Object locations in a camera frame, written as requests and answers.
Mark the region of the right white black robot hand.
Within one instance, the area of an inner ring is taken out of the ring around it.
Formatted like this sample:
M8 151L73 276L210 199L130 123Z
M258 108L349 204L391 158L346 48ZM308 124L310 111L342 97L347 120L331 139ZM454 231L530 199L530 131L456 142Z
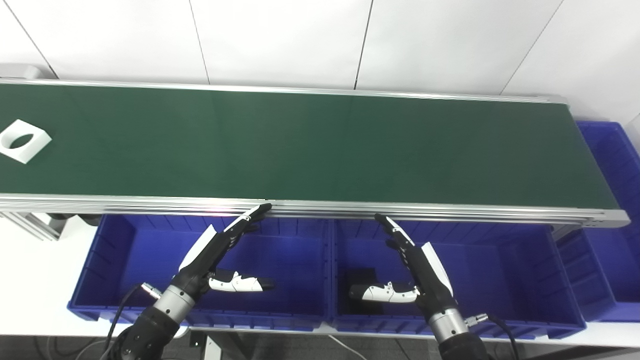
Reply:
M427 256L433 250L432 246L427 243L423 246L416 245L404 228L387 215L376 213L374 219L390 236L387 246L397 251L402 264L413 278L413 285L406 287L393 282L353 284L349 287L349 297L366 302L415 303L427 320L436 314L445 315L447 310L457 309L457 301L450 286Z

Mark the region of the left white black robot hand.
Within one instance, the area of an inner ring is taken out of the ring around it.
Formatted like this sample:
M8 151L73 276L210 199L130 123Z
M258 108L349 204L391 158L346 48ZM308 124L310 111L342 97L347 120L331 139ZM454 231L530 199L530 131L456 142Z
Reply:
M242 235L253 231L257 227L255 223L262 221L272 207L272 203L256 205L234 219L223 231L206 235L202 249L179 270L170 285L198 301L209 291L208 278L215 273L227 252L240 241Z

